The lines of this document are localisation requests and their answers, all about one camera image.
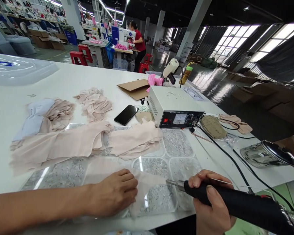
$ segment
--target white device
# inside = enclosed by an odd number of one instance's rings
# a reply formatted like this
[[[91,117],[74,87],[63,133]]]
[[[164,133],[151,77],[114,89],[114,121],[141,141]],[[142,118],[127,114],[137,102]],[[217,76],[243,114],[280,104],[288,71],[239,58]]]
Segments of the white device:
[[[163,77],[167,77],[170,73],[174,73],[175,70],[179,67],[179,62],[176,59],[170,60],[168,65],[165,67],[163,71]]]
[[[198,101],[180,88],[151,86],[147,101],[159,128],[192,127],[204,114]]]
[[[131,38],[133,41],[135,40],[136,32],[134,31],[129,31],[127,29],[119,28],[119,44],[124,45],[124,42],[127,43],[127,48],[128,46],[135,47],[135,44],[133,43],[128,43],[127,39]]]

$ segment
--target black cable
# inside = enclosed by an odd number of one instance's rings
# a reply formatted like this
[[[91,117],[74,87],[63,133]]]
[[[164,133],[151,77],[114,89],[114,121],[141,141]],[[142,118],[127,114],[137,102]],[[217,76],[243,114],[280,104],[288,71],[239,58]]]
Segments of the black cable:
[[[270,187],[269,185],[267,185],[265,182],[263,182],[259,177],[258,175],[256,175],[256,173],[253,171],[253,169],[249,166],[249,164],[245,161],[244,158],[242,158],[234,149],[233,149],[233,152],[245,163],[245,165],[250,169],[250,171],[252,172],[252,174],[260,181],[262,182],[265,186],[267,186],[269,189],[271,189],[274,193],[276,193],[280,198],[282,198],[286,203],[287,205],[290,207],[290,209],[292,211],[294,211],[294,208],[292,207],[291,203],[286,200],[280,193],[278,193],[276,190],[274,190],[272,187]]]
[[[236,161],[230,156],[230,154],[228,154],[223,148],[221,148],[220,147],[220,145],[218,145],[217,143],[216,143],[216,141],[201,127],[201,126],[198,126],[210,139],[211,139],[211,141],[219,148],[219,149],[221,149],[222,150],[222,152],[224,152],[231,160],[232,160],[232,162],[235,164],[235,166],[236,166],[236,168],[238,169],[238,171],[239,171],[239,173],[241,174],[241,176],[242,176],[242,178],[243,178],[243,180],[244,180],[244,182],[245,182],[245,184],[248,186],[248,191],[250,192],[250,193],[254,193],[253,192],[253,190],[251,189],[251,187],[250,187],[250,185],[249,185],[249,183],[248,183],[248,181],[246,180],[246,178],[245,178],[245,176],[244,176],[244,174],[243,174],[243,172],[241,171],[241,169],[240,169],[240,167],[238,166],[238,164],[236,163]]]

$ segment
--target woman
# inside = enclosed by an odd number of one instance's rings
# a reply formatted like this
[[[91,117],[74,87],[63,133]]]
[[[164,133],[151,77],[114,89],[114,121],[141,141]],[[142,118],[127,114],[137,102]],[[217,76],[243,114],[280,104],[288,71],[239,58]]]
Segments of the woman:
[[[146,55],[146,47],[145,47],[144,40],[143,40],[143,38],[141,36],[141,33],[137,29],[135,21],[130,22],[130,25],[128,26],[128,30],[135,31],[135,33],[136,33],[135,40],[134,40],[133,43],[135,44],[136,49],[139,50],[140,52],[138,52],[138,55],[137,55],[137,57],[135,59],[134,72],[138,72],[140,62]]]

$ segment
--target red chair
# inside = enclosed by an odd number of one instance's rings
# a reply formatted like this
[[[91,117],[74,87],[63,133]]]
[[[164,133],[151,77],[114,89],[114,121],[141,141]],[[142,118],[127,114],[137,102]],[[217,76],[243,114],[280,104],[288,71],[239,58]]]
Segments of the red chair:
[[[91,52],[90,52],[90,50],[89,50],[89,48],[88,48],[88,46],[86,46],[86,45],[82,45],[82,44],[79,44],[78,45],[78,51],[79,52],[83,52],[83,51],[85,51],[86,52],[86,55],[84,54],[84,56],[85,56],[85,59],[87,59],[89,62],[93,62],[93,60],[92,60],[92,56],[91,56]]]
[[[145,63],[152,64],[153,63],[153,55],[146,54],[145,55]]]
[[[85,55],[83,52],[76,52],[76,51],[71,51],[70,52],[72,64],[78,64],[78,65],[85,65],[88,66]]]
[[[146,71],[149,71],[149,65],[147,63],[140,63],[139,72],[145,73]]]

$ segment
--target blue bin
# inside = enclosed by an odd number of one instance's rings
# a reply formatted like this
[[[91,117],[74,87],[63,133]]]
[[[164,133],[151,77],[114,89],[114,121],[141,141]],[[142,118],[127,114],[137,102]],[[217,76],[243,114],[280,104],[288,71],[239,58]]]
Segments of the blue bin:
[[[66,31],[66,30],[64,30],[64,32],[65,32],[65,35],[66,35],[66,37],[68,39],[68,42],[77,46],[77,36],[76,36],[75,30],[74,30],[74,33],[71,33],[71,32]]]

